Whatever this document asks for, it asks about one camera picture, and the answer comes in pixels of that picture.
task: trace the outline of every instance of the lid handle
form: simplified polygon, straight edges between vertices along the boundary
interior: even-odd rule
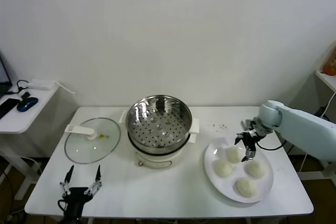
[[[82,126],[77,126],[77,125],[72,125],[72,124],[68,124],[64,132],[86,135],[87,138],[90,140],[95,139],[98,136],[96,131],[92,128],[82,127]]]

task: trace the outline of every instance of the white plate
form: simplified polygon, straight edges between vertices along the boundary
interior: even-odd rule
[[[226,152],[219,150],[221,148],[230,147],[232,147],[232,145],[229,146],[225,138],[216,139],[208,146],[204,156],[204,165],[210,181],[223,195],[235,201],[242,203],[255,203],[261,201],[271,191],[273,185],[274,176],[270,162],[261,150],[257,150],[254,160],[259,161],[264,165],[266,173],[263,178],[255,179],[245,172],[244,167],[248,162],[233,164],[233,173],[227,178],[222,178],[215,173],[213,162],[217,159],[227,160]],[[245,149],[240,146],[238,147],[241,148],[242,153],[245,154]],[[255,181],[258,188],[256,196],[246,198],[237,191],[235,182],[243,177],[248,177]]]

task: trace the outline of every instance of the glass lid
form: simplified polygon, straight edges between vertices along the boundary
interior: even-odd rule
[[[91,164],[108,156],[120,140],[118,124],[109,118],[94,118],[80,126],[95,130],[97,137],[90,140],[82,134],[70,133],[65,142],[67,157],[77,164]]]

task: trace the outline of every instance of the blue mouse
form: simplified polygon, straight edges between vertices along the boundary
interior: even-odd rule
[[[34,106],[38,102],[38,99],[36,97],[28,97],[26,99],[23,99],[17,104],[17,110],[20,112],[25,112],[29,110],[32,106]]]

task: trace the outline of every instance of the white bun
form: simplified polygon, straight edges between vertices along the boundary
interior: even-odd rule
[[[214,161],[214,170],[220,177],[226,178],[233,172],[233,166],[230,162],[218,159]]]
[[[241,178],[237,180],[236,187],[238,192],[246,198],[251,198],[258,193],[255,182],[249,178]]]
[[[243,159],[242,150],[235,146],[226,149],[226,156],[227,159],[234,164],[241,162]]]
[[[245,171],[248,175],[254,177],[254,178],[262,178],[266,174],[264,166],[255,160],[249,161],[245,165]]]

